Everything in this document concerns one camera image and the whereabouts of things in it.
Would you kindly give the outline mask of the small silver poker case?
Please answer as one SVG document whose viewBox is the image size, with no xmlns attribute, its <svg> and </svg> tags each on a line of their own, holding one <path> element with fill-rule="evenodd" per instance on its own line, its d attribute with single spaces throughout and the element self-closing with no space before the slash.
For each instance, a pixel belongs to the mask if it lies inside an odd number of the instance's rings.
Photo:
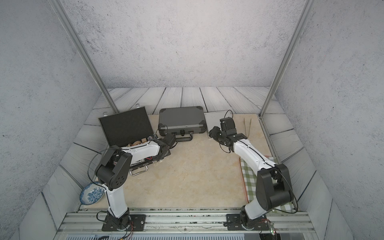
<svg viewBox="0 0 384 240">
<path fill-rule="evenodd" d="M 213 129 L 213 127 L 221 127 L 220 119 L 227 118 L 227 117 L 233 117 L 232 110 L 226 110 L 226 111 L 217 111 L 217 112 L 209 112 L 204 113 L 206 125 L 207 125 L 207 135 L 209 136 L 210 130 Z"/>
</svg>

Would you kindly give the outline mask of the black poker case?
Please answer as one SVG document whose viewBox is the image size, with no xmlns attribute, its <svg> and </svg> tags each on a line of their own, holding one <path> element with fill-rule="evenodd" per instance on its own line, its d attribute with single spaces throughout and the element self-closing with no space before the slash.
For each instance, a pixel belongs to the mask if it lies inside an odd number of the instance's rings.
<svg viewBox="0 0 384 240">
<path fill-rule="evenodd" d="M 207 130 L 202 106 L 164 108 L 159 111 L 158 130 L 166 134 L 182 136 L 179 140 L 191 141 L 193 134 L 203 134 Z"/>
<path fill-rule="evenodd" d="M 148 142 L 156 134 L 144 107 L 101 117 L 99 123 L 109 147 L 134 147 Z"/>
</svg>

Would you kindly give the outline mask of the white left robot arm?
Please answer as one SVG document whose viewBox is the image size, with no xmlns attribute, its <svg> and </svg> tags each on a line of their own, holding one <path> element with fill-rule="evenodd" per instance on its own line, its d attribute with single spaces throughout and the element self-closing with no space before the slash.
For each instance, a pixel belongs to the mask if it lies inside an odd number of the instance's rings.
<svg viewBox="0 0 384 240">
<path fill-rule="evenodd" d="M 163 160 L 171 154 L 176 144 L 176 136 L 166 134 L 162 139 L 152 138 L 134 147 L 111 146 L 105 150 L 95 175 L 105 189 L 109 216 L 119 221 L 129 214 L 123 190 L 128 175 L 133 177 L 132 171 L 148 169 L 148 165 Z"/>
</svg>

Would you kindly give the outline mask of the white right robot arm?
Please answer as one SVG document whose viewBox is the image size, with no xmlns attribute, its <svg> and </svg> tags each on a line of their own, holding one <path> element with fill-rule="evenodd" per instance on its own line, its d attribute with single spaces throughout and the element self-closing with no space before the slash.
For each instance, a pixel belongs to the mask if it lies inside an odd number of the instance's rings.
<svg viewBox="0 0 384 240">
<path fill-rule="evenodd" d="M 220 125 L 209 131 L 209 137 L 243 159 L 257 177 L 256 198 L 243 206 L 240 212 L 241 223 L 250 228 L 251 224 L 260 223 L 274 208 L 296 200 L 289 169 L 261 154 L 244 134 L 237 132 L 231 117 L 220 119 Z"/>
</svg>

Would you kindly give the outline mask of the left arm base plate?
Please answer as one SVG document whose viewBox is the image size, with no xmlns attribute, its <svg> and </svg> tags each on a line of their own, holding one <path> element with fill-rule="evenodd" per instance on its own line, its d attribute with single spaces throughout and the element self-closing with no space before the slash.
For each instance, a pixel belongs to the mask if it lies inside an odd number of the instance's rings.
<svg viewBox="0 0 384 240">
<path fill-rule="evenodd" d="M 115 218 L 107 214 L 103 226 L 103 232 L 142 232 L 146 223 L 146 215 L 123 215 Z"/>
</svg>

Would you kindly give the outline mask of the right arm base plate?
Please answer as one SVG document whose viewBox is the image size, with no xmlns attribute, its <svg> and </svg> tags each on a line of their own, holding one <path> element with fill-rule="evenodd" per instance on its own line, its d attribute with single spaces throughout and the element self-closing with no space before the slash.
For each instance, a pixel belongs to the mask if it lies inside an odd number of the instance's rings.
<svg viewBox="0 0 384 240">
<path fill-rule="evenodd" d="M 266 216 L 251 220 L 247 215 L 240 214 L 227 214 L 226 222 L 223 223 L 228 231 L 268 231 L 270 230 L 269 221 Z"/>
</svg>

